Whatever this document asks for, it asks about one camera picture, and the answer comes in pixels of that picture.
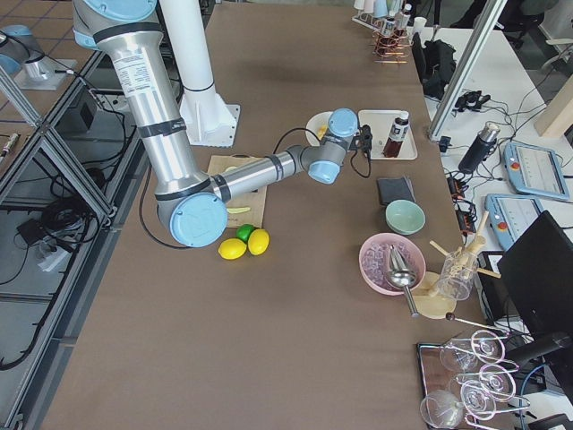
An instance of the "blue cable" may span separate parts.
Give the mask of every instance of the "blue cable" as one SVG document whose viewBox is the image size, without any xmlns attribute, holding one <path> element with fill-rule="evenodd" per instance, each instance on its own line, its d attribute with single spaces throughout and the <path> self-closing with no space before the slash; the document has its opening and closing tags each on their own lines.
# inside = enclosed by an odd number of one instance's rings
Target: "blue cable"
<svg viewBox="0 0 573 430">
<path fill-rule="evenodd" d="M 539 369 L 542 369 L 544 367 L 546 367 L 547 364 L 543 363 L 542 365 L 539 365 L 538 367 L 536 367 L 534 370 L 532 370 L 531 372 L 529 372 L 526 376 L 526 379 L 523 380 L 523 383 L 521 384 L 521 391 L 519 392 L 519 396 L 523 397 L 524 392 L 526 392 L 526 385 L 529 382 L 529 379 L 531 378 L 531 376 L 537 372 Z M 521 408 L 521 399 L 519 399 L 519 407 Z M 521 430 L 526 430 L 526 420 L 524 418 L 524 414 L 523 414 L 523 410 L 519 411 L 519 420 L 521 421 Z"/>
</svg>

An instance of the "label on robot arm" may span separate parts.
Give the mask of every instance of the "label on robot arm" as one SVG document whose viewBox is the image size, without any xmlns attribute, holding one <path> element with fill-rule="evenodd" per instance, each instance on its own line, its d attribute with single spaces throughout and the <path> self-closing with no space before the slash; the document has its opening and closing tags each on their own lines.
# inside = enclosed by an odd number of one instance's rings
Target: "label on robot arm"
<svg viewBox="0 0 573 430">
<path fill-rule="evenodd" d="M 144 55 L 136 54 L 115 60 L 114 67 L 126 97 L 155 91 Z"/>
</svg>

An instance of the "computer monitor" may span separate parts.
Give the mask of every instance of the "computer monitor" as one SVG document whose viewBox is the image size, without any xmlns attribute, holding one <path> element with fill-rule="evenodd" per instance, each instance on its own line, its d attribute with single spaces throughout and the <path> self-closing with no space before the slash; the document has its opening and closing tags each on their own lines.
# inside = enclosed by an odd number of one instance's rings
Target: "computer monitor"
<svg viewBox="0 0 573 430">
<path fill-rule="evenodd" d="M 555 332 L 573 338 L 573 244 L 544 211 L 499 262 L 501 279 L 519 315 L 539 340 Z M 545 355 L 573 402 L 573 347 Z"/>
</svg>

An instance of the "blue and white device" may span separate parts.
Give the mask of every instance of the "blue and white device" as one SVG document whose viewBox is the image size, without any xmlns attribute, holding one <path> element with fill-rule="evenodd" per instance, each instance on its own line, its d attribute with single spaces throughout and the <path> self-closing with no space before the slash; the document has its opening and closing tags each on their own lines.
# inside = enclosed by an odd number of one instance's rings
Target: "blue and white device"
<svg viewBox="0 0 573 430">
<path fill-rule="evenodd" d="M 510 142 L 504 157 L 509 181 L 518 193 L 569 200 L 569 190 L 554 150 Z"/>
<path fill-rule="evenodd" d="M 504 251 L 510 249 L 543 212 L 539 199 L 517 194 L 487 194 L 485 209 L 490 212 L 490 225 Z"/>
</svg>

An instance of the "pink bowl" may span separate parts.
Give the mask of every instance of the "pink bowl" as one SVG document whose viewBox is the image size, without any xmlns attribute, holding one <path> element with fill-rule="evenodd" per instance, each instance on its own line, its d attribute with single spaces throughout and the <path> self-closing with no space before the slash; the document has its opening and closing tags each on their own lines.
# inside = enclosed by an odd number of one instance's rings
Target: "pink bowl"
<svg viewBox="0 0 573 430">
<path fill-rule="evenodd" d="M 388 296 L 399 296 L 404 292 L 389 284 L 386 272 L 389 270 L 389 246 L 394 245 L 404 256 L 406 262 L 412 267 L 417 276 L 417 283 L 410 289 L 416 288 L 423 280 L 426 273 L 426 261 L 422 251 L 410 240 L 394 233 L 379 233 L 366 240 L 360 248 L 358 262 L 360 272 L 366 283 L 375 291 Z M 367 262 L 378 269 L 365 267 Z"/>
</svg>

